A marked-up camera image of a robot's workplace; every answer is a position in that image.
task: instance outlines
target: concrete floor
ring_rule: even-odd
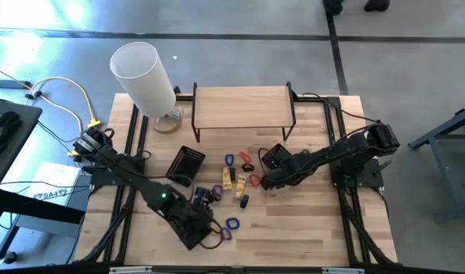
[[[348,0],[335,18],[340,36],[465,37],[465,0],[398,0],[385,13],[367,14]],[[96,30],[130,33],[329,34],[321,0],[0,0],[0,28]],[[66,76],[84,86],[104,122],[113,95],[123,92],[109,59],[127,39],[0,37],[0,69],[35,82]],[[191,92],[201,85],[275,85],[291,81],[298,93],[339,94],[329,41],[144,40],[161,55],[173,84]],[[408,266],[465,272],[465,220],[437,225],[432,214],[451,206],[428,148],[406,144],[465,107],[465,43],[340,42],[349,94],[360,95],[365,115],[389,123],[403,147],[384,170],[385,196],[399,261]],[[64,82],[43,91],[89,120],[84,98]],[[0,97],[22,103],[22,91]],[[77,135],[74,120],[43,101],[41,121],[65,139]],[[72,164],[65,149],[37,128],[16,165],[38,161]],[[30,180],[28,167],[19,180]],[[7,224],[8,217],[2,222]],[[0,228],[0,240],[4,231]],[[0,268],[64,263],[74,239],[20,230],[11,250],[23,254]]]

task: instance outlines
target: wooden table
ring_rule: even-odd
[[[341,96],[342,108],[350,113],[363,115],[358,96]],[[315,151],[328,146],[323,107],[313,103],[295,103],[297,125],[287,142],[282,141],[281,129],[210,129],[202,132],[197,144],[191,123],[191,102],[178,102],[184,109],[183,124],[170,135],[156,133],[148,127],[145,149],[152,153],[147,161],[147,175],[162,175],[169,168],[180,149],[186,145],[206,154],[204,165],[196,176],[196,185],[211,187],[221,182],[224,156],[234,153],[237,172],[243,164],[240,151],[248,152],[253,164],[259,169],[258,148],[271,148],[282,143],[291,153],[305,148]],[[132,111],[132,101],[127,94],[116,94],[109,127],[115,129],[113,145],[123,151]],[[141,118],[135,131],[133,151],[137,146]],[[362,119],[344,116],[346,131],[365,125]],[[174,186],[185,195],[190,189]],[[150,210],[141,195],[136,197],[129,234],[125,264],[191,265],[191,266],[348,266],[346,243],[340,218],[339,199],[331,186],[328,166],[318,169],[300,185],[280,190],[264,191],[246,186],[250,196],[245,210],[238,200],[227,193],[220,202],[212,204],[215,218],[221,223],[235,216],[240,220],[240,229],[232,234],[232,241],[225,241],[216,250],[200,246],[188,251],[178,240],[168,224]],[[104,186],[88,203],[83,228],[75,259],[81,259],[100,240],[109,225],[116,187]],[[367,231],[377,245],[392,260],[397,260],[390,224],[384,203],[370,189],[359,189],[361,210]],[[113,257],[116,255],[121,230],[116,233]],[[357,257],[361,259],[358,236],[353,233]],[[215,235],[205,239],[204,244],[213,245]]]

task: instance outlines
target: person's foot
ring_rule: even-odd
[[[343,9],[343,0],[323,0],[323,6],[327,15],[339,15]]]
[[[364,10],[367,12],[371,11],[386,11],[390,6],[390,0],[369,0]]]

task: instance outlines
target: black basket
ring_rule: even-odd
[[[275,169],[278,168],[279,161],[278,159],[283,158],[285,156],[291,156],[290,151],[288,151],[284,146],[281,144],[276,144],[272,147],[268,153],[261,157],[261,161],[269,168]]]
[[[203,153],[183,145],[173,160],[170,169],[168,169],[166,176],[173,182],[188,187],[192,183],[188,179],[183,177],[170,177],[170,175],[185,175],[193,180],[195,179],[195,175],[199,172],[203,159],[205,159]]]

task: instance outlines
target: wooden shelf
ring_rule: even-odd
[[[292,93],[289,83],[273,87],[195,84],[192,127],[197,142],[200,129],[293,128],[296,119]]]

